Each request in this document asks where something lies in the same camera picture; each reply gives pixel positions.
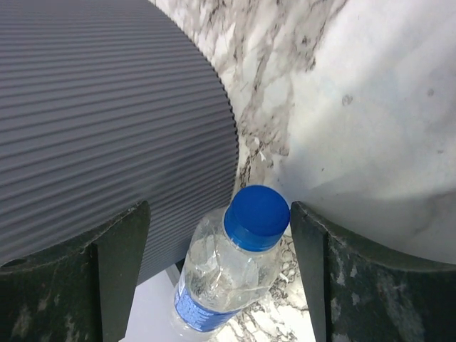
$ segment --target striped gray surface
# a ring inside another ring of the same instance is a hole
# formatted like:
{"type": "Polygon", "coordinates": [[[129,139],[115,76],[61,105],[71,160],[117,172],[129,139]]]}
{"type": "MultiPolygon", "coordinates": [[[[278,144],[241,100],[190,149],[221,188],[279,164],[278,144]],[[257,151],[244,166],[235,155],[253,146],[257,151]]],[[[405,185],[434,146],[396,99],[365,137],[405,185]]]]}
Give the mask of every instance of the striped gray surface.
{"type": "Polygon", "coordinates": [[[228,204],[226,93],[147,0],[0,1],[0,264],[151,206],[139,282],[228,204]]]}

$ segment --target bottle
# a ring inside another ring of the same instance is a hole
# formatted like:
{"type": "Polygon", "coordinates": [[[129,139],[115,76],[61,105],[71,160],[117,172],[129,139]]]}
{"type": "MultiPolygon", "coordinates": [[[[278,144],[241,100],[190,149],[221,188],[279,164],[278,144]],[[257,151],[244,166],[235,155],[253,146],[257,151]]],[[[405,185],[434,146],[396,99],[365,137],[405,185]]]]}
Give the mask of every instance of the bottle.
{"type": "Polygon", "coordinates": [[[279,240],[290,210],[271,188],[240,190],[197,225],[176,286],[171,323],[187,341],[207,341],[260,299],[280,272],[279,240]]]}

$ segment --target corrugated gray object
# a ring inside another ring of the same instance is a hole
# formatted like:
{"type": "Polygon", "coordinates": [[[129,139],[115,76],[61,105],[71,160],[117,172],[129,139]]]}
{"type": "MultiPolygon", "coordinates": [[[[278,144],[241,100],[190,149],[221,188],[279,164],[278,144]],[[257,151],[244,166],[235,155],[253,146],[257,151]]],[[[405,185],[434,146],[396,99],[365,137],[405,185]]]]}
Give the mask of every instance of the corrugated gray object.
{"type": "Polygon", "coordinates": [[[147,0],[0,2],[0,264],[146,199],[142,282],[228,204],[237,156],[216,73],[147,0]]]}

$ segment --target ribbed surface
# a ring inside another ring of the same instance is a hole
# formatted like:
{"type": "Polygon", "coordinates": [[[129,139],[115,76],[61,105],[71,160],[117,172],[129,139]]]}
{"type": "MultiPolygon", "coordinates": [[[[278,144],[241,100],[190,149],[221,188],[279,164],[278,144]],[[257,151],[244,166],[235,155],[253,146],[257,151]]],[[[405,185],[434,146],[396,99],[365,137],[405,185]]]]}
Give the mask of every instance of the ribbed surface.
{"type": "Polygon", "coordinates": [[[0,2],[0,264],[146,199],[144,281],[229,202],[236,166],[217,75],[147,0],[0,2]]]}

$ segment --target plastic bottle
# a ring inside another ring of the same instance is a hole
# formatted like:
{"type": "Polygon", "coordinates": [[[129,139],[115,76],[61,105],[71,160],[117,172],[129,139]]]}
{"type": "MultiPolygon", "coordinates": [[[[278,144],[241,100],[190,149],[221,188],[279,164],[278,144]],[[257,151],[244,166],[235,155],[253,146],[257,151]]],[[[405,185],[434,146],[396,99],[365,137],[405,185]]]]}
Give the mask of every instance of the plastic bottle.
{"type": "Polygon", "coordinates": [[[178,335],[207,341],[265,295],[280,271],[279,240],[289,220],[284,198],[261,185],[203,217],[175,289],[171,323],[178,335]]]}

